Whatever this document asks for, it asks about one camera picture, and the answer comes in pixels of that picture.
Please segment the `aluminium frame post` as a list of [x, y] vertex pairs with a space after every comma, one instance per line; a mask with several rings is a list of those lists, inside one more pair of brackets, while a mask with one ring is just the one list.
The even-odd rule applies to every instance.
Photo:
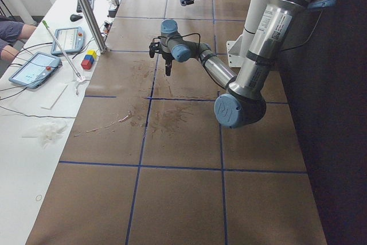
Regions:
[[104, 39], [101, 35], [100, 28], [97, 24], [96, 18], [94, 16], [94, 13], [92, 11], [91, 5], [89, 4], [88, 0], [78, 0], [80, 3], [80, 6], [82, 8], [83, 14], [85, 16], [85, 19], [87, 20], [87, 24], [89, 26], [89, 29], [92, 33], [93, 38], [95, 39], [95, 42], [97, 44], [97, 47], [101, 54], [105, 53], [107, 51], [107, 46], [104, 42]]

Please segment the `blue cube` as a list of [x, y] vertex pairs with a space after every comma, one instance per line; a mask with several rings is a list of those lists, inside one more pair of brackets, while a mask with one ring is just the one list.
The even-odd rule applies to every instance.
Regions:
[[88, 62], [93, 64], [95, 61], [95, 58], [92, 55], [85, 55], [84, 60], [87, 60]]

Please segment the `green handled grabber stick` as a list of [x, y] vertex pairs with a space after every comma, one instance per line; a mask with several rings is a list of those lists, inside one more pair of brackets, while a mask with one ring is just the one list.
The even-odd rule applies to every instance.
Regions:
[[52, 36], [52, 38], [54, 39], [56, 45], [60, 48], [62, 54], [64, 55], [64, 57], [66, 58], [66, 60], [68, 61], [69, 65], [72, 67], [76, 77], [77, 77], [77, 82], [82, 83], [84, 81], [86, 81], [86, 78], [84, 76], [81, 75], [81, 73], [77, 70], [77, 68], [74, 66], [72, 60], [70, 59], [70, 57], [68, 56], [68, 54], [65, 52], [65, 50], [62, 48], [61, 44], [59, 43], [57, 37], [54, 35], [54, 33], [51, 31], [50, 27], [48, 26], [48, 24], [46, 23], [45, 20], [42, 21], [43, 25], [46, 27], [47, 31], [49, 32], [49, 34]]

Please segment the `yellow cube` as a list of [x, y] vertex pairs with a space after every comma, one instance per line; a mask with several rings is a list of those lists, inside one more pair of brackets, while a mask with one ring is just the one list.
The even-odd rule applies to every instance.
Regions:
[[92, 56], [94, 60], [96, 60], [96, 59], [97, 59], [97, 53], [96, 53], [96, 51], [95, 51], [95, 50], [88, 50], [88, 51], [87, 51], [87, 55]]

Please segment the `silver metal cylinder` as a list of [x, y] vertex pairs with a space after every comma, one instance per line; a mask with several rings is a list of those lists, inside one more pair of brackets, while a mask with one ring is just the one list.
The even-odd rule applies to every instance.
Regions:
[[111, 0], [111, 4], [114, 6], [119, 6], [120, 1], [119, 0]]

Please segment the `seated person in black jacket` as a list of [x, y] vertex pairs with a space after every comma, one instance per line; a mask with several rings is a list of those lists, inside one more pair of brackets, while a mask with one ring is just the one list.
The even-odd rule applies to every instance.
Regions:
[[12, 62], [18, 54], [18, 51], [13, 47], [14, 43], [17, 40], [29, 39], [36, 28], [36, 26], [12, 21], [1, 16], [1, 60]]

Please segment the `white flat board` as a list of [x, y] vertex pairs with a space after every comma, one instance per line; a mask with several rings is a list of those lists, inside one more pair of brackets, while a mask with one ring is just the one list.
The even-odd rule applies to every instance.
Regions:
[[60, 98], [60, 96], [63, 94], [67, 86], [68, 85], [66, 83], [57, 83], [45, 94], [45, 97], [41, 100], [40, 107], [43, 109], [51, 110]]

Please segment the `near teach pendant tablet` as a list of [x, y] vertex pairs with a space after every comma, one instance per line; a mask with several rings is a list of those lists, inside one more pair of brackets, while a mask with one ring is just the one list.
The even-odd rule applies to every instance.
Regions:
[[62, 66], [59, 57], [37, 52], [21, 68], [9, 77], [9, 81], [35, 89]]

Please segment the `teach pendant tablet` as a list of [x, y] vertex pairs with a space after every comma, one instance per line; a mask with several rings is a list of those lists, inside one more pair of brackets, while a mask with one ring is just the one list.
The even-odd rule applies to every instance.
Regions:
[[59, 57], [37, 52], [21, 68], [9, 77], [9, 81], [35, 89], [62, 66]]
[[77, 53], [84, 45], [84, 30], [79, 26], [56, 29], [54, 35], [67, 54]]

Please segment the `far teach pendant tablet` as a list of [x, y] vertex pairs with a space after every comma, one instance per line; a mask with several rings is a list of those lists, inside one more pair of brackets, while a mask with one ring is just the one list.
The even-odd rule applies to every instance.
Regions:
[[67, 54], [77, 53], [84, 45], [84, 30], [79, 26], [56, 29], [54, 35]]

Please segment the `black computer mouse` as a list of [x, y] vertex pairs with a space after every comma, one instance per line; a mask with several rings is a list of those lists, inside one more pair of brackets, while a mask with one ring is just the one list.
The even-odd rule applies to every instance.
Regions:
[[70, 17], [69, 17], [69, 20], [71, 21], [71, 22], [76, 22], [76, 21], [78, 21], [78, 20], [80, 20], [80, 19], [82, 19], [83, 18], [83, 16], [82, 15], [79, 15], [79, 14], [72, 14], [72, 15], [70, 15]]

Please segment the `white tissue wad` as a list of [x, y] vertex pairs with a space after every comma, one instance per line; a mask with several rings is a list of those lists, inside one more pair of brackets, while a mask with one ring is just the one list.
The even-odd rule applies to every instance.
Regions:
[[53, 120], [26, 129], [22, 133], [22, 137], [37, 138], [38, 143], [45, 148], [61, 138], [66, 127], [66, 121]]

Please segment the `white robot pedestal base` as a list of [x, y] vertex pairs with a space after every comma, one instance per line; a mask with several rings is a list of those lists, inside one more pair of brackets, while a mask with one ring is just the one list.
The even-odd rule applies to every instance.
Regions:
[[242, 35], [236, 41], [227, 41], [228, 64], [241, 68], [266, 8], [266, 0], [251, 0]]

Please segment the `red cube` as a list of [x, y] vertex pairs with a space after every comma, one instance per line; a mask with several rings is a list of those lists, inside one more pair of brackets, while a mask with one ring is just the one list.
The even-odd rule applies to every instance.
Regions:
[[84, 70], [90, 70], [92, 68], [92, 65], [90, 62], [88, 62], [87, 60], [82, 60], [81, 62], [81, 67], [84, 69]]

